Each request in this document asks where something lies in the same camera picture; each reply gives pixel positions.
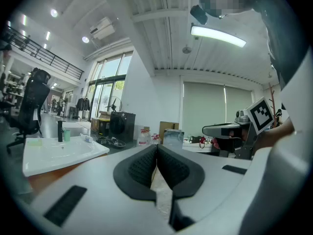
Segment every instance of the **ceiling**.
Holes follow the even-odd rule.
[[[14,74],[17,74],[17,75],[26,75],[28,72],[33,71],[33,69],[34,68],[32,66],[30,66],[26,63],[23,63],[22,61],[15,58],[13,61],[12,67],[11,67],[11,72]],[[57,83],[57,85],[55,86],[55,89],[58,91],[66,90],[68,88],[73,87],[72,84],[70,84],[66,81],[63,81],[59,78],[56,78],[54,76],[51,76],[47,85],[51,88],[51,86],[54,83]]]
[[[56,18],[50,14],[52,8],[58,11]],[[106,0],[25,0],[19,6],[18,11],[45,28],[33,30],[31,38],[45,37],[46,31],[49,30],[51,38],[57,35],[78,50],[82,56],[88,56],[100,47],[126,37],[120,22]],[[90,28],[104,17],[110,19],[115,33],[102,40],[92,40]],[[90,39],[89,43],[83,43],[82,37],[84,36]]]
[[[209,16],[206,27],[245,40],[247,44],[240,48],[211,38],[196,39],[190,34],[191,23],[199,23],[189,11],[199,0],[107,1],[112,7],[115,6],[120,21],[130,22],[124,25],[134,29],[134,35],[129,37],[144,64],[152,63],[154,74],[170,70],[193,70],[194,73],[202,70],[240,77],[259,84],[277,83],[277,75],[271,68],[268,55],[267,30],[261,15],[254,11],[227,15],[221,20]],[[130,20],[125,17],[126,10],[130,11]],[[182,52],[186,46],[191,47],[190,54]]]

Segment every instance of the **floor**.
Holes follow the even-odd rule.
[[[35,135],[29,135],[29,138],[57,138],[57,123],[56,121],[63,120],[66,122],[77,122],[76,119],[60,118],[56,114],[42,114],[42,125],[41,132],[36,133]],[[78,136],[80,133],[91,135],[96,138],[90,129],[82,128],[71,128],[71,136]],[[22,156],[23,156],[23,145],[19,144],[11,148],[11,156],[6,152],[6,145],[13,142],[16,134],[18,133],[17,128],[10,128],[6,121],[0,123],[0,163],[2,172],[4,173],[7,183],[10,185],[11,194],[18,196],[26,203],[30,204],[34,198],[32,193],[32,187],[29,184],[28,180],[24,177],[22,172]],[[133,143],[128,143],[125,149],[129,149],[136,146],[136,141]],[[121,150],[110,148],[110,154],[119,152]],[[168,221],[170,210],[171,210],[171,201],[172,201],[172,191],[166,184],[164,178],[162,177],[160,171],[157,169],[151,189],[154,190],[157,194],[156,207],[163,218]]]

